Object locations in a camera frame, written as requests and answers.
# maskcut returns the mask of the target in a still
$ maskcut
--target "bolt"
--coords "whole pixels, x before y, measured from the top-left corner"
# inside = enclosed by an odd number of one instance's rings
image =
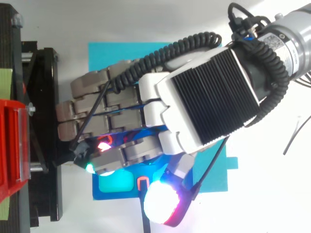
[[[21,14],[17,13],[12,18],[12,26],[15,28],[22,28],[24,27],[24,18]]]
[[[35,107],[33,106],[33,103],[29,103],[28,106],[26,107],[27,112],[29,114],[29,116],[33,116],[34,112],[35,112]]]
[[[283,17],[284,17],[284,16],[283,16],[282,13],[278,13],[278,14],[276,14],[276,15],[274,16],[274,18],[275,18],[276,20],[281,19],[281,18],[283,18]]]

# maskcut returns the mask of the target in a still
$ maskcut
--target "red plastic crate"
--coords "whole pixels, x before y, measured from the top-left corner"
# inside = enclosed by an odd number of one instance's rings
[[[30,178],[29,122],[26,106],[0,100],[0,202]]]

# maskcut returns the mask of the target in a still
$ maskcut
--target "glowing light bulb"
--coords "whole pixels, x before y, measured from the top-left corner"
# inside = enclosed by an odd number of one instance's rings
[[[108,171],[108,172],[105,172],[103,174],[100,174],[100,176],[110,176],[111,174],[113,174],[115,171]]]
[[[98,145],[98,149],[101,150],[101,152],[104,152],[105,150],[108,150],[110,149],[111,146],[105,142],[101,142],[99,145]]]
[[[86,171],[89,172],[89,173],[95,174],[94,167],[93,167],[92,164],[88,164],[86,166]]]
[[[177,192],[167,183],[152,182],[144,201],[146,216],[156,223],[165,223],[179,204]]]

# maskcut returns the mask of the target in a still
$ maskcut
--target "label sticker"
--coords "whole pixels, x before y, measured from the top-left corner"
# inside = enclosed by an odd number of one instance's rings
[[[299,68],[299,58],[298,52],[291,40],[288,40],[286,43],[273,33],[267,33],[260,37],[258,40],[266,43],[280,59],[284,62],[286,70],[289,76],[292,76],[298,71]]]

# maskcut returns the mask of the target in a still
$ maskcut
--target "black metal frame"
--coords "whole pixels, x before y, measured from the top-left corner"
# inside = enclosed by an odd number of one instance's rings
[[[29,47],[28,42],[22,46]],[[36,227],[38,217],[50,216],[51,221],[58,221],[63,212],[61,167],[54,166],[60,142],[55,112],[58,103],[56,52],[51,48],[31,52],[30,63],[23,63],[29,102],[36,107],[30,118],[31,161],[43,166],[43,172],[33,172],[29,180],[31,227]]]
[[[29,233],[30,226],[38,226],[39,216],[58,221],[63,214],[61,167],[54,166],[60,148],[57,64],[53,49],[37,50],[36,42],[21,43],[20,27],[12,24],[15,14],[11,5],[0,3],[0,68],[13,70],[11,99],[36,107],[30,117],[31,161],[39,161],[43,171],[33,172],[31,180],[10,197],[9,218],[0,221],[0,232]],[[33,52],[30,63],[22,65],[22,52]]]

